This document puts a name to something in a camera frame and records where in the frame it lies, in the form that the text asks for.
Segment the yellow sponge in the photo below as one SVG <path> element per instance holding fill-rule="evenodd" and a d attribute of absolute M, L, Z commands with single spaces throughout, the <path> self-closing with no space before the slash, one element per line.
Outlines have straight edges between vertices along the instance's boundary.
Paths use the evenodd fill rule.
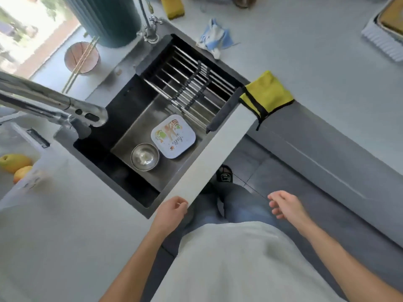
<path fill-rule="evenodd" d="M 181 0 L 161 0 L 169 20 L 184 15 L 184 8 Z"/>

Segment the hand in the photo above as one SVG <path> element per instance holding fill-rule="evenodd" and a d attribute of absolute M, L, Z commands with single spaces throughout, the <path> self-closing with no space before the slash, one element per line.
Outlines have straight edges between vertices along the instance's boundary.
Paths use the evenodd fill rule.
<path fill-rule="evenodd" d="M 181 223 L 187 213 L 188 204 L 185 199 L 179 196 L 161 203 L 149 232 L 165 239 Z"/>
<path fill-rule="evenodd" d="M 285 191 L 277 191 L 267 198 L 271 200 L 269 205 L 274 208 L 272 213 L 277 219 L 287 219 L 301 235 L 305 236 L 307 229 L 315 225 L 296 196 Z"/>

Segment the window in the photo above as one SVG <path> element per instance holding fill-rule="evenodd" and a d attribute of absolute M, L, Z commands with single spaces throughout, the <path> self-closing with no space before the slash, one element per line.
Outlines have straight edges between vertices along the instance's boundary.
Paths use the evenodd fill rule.
<path fill-rule="evenodd" d="M 0 0 L 0 70 L 31 77 L 78 26 L 63 0 Z"/>

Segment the person's arm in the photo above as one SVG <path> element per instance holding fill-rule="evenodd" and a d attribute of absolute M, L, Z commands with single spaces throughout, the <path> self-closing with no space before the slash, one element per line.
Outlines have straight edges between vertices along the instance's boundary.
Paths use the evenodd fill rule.
<path fill-rule="evenodd" d="M 187 205 L 176 196 L 159 206 L 149 232 L 99 302 L 140 301 L 158 249 L 182 221 Z"/>
<path fill-rule="evenodd" d="M 278 191 L 268 198 L 272 213 L 278 219 L 287 219 L 311 243 L 350 302 L 403 302 L 403 294 L 366 269 L 319 228 L 296 196 Z"/>

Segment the dark green container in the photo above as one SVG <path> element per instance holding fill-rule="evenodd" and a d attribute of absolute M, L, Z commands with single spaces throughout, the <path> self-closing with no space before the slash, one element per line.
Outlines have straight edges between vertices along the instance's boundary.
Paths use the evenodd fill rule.
<path fill-rule="evenodd" d="M 133 0 L 65 0 L 91 36 L 104 47 L 123 47 L 134 40 L 141 19 Z"/>

